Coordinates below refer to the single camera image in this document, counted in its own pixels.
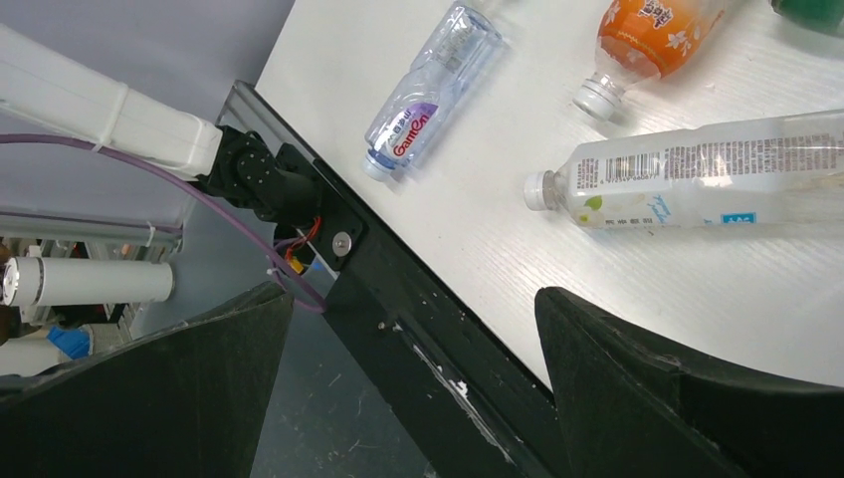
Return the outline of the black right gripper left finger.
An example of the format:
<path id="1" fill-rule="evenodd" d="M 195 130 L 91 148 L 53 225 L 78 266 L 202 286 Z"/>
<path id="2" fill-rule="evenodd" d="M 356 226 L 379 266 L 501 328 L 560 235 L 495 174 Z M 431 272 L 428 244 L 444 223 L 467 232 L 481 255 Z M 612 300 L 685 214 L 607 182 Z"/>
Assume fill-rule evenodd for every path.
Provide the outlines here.
<path id="1" fill-rule="evenodd" d="M 293 297 L 273 283 L 170 328 L 1 379 L 5 477 L 247 477 Z"/>

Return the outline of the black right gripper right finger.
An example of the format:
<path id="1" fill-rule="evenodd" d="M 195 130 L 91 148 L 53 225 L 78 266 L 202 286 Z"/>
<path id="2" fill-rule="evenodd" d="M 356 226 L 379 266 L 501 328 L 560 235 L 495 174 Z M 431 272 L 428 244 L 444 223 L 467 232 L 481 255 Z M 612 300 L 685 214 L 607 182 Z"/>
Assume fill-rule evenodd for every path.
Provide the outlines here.
<path id="1" fill-rule="evenodd" d="M 557 287 L 534 316 L 576 477 L 839 477 L 843 390 L 741 366 Z"/>

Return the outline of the white label clear bottle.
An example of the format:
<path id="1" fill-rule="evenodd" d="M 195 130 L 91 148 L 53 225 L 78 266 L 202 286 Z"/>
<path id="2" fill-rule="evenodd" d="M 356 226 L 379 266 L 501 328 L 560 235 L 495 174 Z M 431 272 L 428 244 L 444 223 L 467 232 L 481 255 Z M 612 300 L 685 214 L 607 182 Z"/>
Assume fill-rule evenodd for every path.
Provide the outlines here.
<path id="1" fill-rule="evenodd" d="M 560 169 L 530 175 L 523 195 L 582 228 L 840 221 L 843 113 L 583 143 Z"/>

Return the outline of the green label tea bottle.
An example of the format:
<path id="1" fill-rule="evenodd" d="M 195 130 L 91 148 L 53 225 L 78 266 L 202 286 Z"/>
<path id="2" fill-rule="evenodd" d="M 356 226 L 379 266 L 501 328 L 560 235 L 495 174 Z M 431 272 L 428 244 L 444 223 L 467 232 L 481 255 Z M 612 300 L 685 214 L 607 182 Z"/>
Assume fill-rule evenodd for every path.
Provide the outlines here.
<path id="1" fill-rule="evenodd" d="M 774 12 L 811 31 L 843 37 L 843 0 L 770 0 Z"/>

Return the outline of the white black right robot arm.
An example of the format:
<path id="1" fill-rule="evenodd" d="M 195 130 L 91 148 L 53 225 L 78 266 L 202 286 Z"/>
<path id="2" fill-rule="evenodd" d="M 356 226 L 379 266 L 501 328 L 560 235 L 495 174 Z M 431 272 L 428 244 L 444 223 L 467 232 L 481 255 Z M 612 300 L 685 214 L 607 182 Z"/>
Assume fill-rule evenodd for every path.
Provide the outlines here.
<path id="1" fill-rule="evenodd" d="M 190 183 L 222 160 L 223 130 L 175 110 L 19 33 L 1 30 L 5 114 L 115 150 Z M 605 476 L 690 476 L 695 459 L 750 476 L 839 477 L 843 391 L 753 371 L 681 348 L 599 313 L 561 290 L 539 294 L 540 331 L 555 369 L 593 360 L 590 385 L 564 392 L 576 457 Z"/>

